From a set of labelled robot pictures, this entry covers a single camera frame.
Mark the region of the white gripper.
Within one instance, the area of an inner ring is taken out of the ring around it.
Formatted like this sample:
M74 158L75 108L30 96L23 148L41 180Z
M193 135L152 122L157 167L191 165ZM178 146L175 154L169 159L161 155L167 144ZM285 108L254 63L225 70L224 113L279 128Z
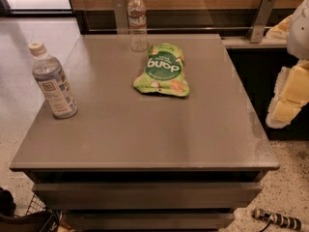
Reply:
M268 39L286 40L288 52L300 60L309 59L309 0L303 2L267 33ZM288 126L309 102L309 61L298 61L291 69L283 67L277 76L266 123L270 128Z

